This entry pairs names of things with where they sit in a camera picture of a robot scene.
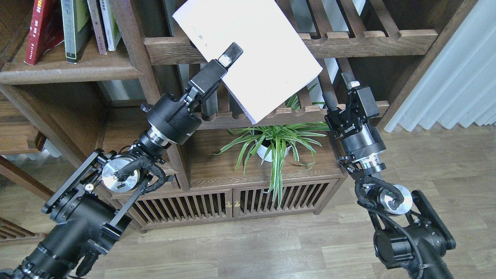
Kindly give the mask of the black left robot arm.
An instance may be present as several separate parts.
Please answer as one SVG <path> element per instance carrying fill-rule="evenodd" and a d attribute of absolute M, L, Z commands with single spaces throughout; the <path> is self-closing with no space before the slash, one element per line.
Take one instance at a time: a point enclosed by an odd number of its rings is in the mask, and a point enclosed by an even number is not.
<path fill-rule="evenodd" d="M 232 43 L 189 80 L 181 98 L 165 95 L 154 105 L 142 104 L 150 129 L 126 152 L 92 152 L 42 208 L 56 226 L 15 269 L 2 269 L 1 278 L 66 279 L 72 270 L 77 279 L 87 275 L 122 236 L 131 222 L 126 213 L 138 197 L 172 181 L 160 167 L 163 153 L 199 128 L 194 109 L 242 54 Z"/>

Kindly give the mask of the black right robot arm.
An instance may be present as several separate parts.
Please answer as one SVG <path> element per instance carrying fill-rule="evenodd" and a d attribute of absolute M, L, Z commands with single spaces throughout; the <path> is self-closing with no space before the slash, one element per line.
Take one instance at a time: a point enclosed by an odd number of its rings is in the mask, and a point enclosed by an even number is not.
<path fill-rule="evenodd" d="M 348 89 L 345 109 L 324 93 L 325 120 L 344 149 L 337 162 L 353 178 L 357 203 L 373 224 L 375 255 L 387 269 L 406 269 L 411 279 L 452 279 L 442 257 L 455 248 L 455 239 L 421 191 L 382 179 L 386 165 L 379 154 L 386 146 L 370 125 L 379 108 L 370 87 L 361 86 L 351 71 L 342 77 Z"/>

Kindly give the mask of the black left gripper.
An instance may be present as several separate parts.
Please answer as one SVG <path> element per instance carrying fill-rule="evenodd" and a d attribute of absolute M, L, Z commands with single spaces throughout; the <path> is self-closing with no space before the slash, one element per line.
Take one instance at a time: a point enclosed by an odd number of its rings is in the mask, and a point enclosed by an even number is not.
<path fill-rule="evenodd" d="M 184 144 L 199 128 L 201 119 L 191 112 L 204 103 L 218 88 L 229 67 L 242 55 L 241 47 L 233 42 L 218 59 L 212 59 L 188 81 L 188 93 L 179 100 L 165 95 L 154 104 L 142 103 L 151 128 L 145 133 L 155 145 Z"/>

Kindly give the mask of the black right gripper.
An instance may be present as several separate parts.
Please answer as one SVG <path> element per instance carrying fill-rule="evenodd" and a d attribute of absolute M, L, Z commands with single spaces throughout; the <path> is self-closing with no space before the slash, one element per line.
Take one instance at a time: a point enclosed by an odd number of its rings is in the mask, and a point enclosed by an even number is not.
<path fill-rule="evenodd" d="M 370 87 L 361 86 L 350 71 L 341 75 L 348 89 L 345 110 L 337 107 L 333 92 L 323 92 L 327 107 L 326 122 L 335 138 L 341 138 L 345 152 L 338 163 L 350 175 L 373 175 L 386 169 L 379 158 L 386 146 L 377 128 L 369 124 L 369 119 L 379 116 L 380 111 Z"/>

